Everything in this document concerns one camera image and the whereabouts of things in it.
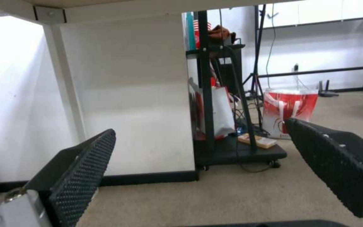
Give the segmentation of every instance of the wall socket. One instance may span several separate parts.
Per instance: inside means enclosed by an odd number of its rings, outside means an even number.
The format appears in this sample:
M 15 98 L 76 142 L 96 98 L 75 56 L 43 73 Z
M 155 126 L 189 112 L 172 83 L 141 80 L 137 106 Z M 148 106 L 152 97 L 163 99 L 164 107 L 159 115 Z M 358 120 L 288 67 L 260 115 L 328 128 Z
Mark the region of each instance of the wall socket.
M 299 71 L 299 64 L 296 63 L 295 66 L 292 68 L 292 72 L 297 72 Z

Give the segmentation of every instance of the beige carpet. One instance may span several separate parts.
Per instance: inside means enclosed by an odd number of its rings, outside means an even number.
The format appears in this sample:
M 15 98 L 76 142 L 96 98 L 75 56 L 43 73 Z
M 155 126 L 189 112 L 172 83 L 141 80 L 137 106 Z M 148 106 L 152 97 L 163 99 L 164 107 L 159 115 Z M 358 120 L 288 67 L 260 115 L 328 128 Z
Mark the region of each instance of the beige carpet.
M 363 92 L 319 98 L 312 122 L 363 137 Z M 326 219 L 363 227 L 311 171 L 291 141 L 280 169 L 249 174 L 212 166 L 190 183 L 102 187 L 79 227 L 183 226 Z M 248 168 L 261 168 L 250 165 Z

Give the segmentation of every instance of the metal bracket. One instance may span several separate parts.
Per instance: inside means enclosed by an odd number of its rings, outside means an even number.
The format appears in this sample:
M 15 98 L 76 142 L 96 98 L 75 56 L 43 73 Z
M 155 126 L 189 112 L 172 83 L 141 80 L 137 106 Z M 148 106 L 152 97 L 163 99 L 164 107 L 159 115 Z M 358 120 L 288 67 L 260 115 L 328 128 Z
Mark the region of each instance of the metal bracket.
M 42 23 L 50 25 L 66 23 L 65 9 L 33 6 L 33 10 L 36 20 Z

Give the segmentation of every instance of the red and white bag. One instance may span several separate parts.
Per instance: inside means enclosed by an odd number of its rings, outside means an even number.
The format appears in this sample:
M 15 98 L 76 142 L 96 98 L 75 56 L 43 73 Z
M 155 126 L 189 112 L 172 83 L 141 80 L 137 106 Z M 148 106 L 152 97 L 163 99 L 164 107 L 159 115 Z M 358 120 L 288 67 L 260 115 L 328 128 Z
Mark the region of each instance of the red and white bag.
M 205 134 L 203 90 L 192 79 L 189 84 L 195 91 L 198 128 Z M 235 131 L 232 110 L 229 105 L 229 97 L 225 87 L 212 87 L 212 108 L 214 121 L 214 136 L 223 138 Z M 205 139 L 202 135 L 196 135 L 196 139 Z
M 317 90 L 267 89 L 262 115 L 264 130 L 271 138 L 290 139 L 284 121 L 288 118 L 309 121 L 317 98 Z

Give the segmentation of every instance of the cart wheel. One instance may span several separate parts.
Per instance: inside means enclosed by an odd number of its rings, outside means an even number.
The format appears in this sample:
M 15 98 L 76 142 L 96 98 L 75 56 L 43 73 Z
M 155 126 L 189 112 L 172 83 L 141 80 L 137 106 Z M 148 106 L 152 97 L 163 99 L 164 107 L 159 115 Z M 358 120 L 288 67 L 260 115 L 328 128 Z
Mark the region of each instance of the cart wheel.
M 281 164 L 279 163 L 278 160 L 272 160 L 268 163 L 268 165 L 271 166 L 271 168 L 279 168 L 281 167 Z

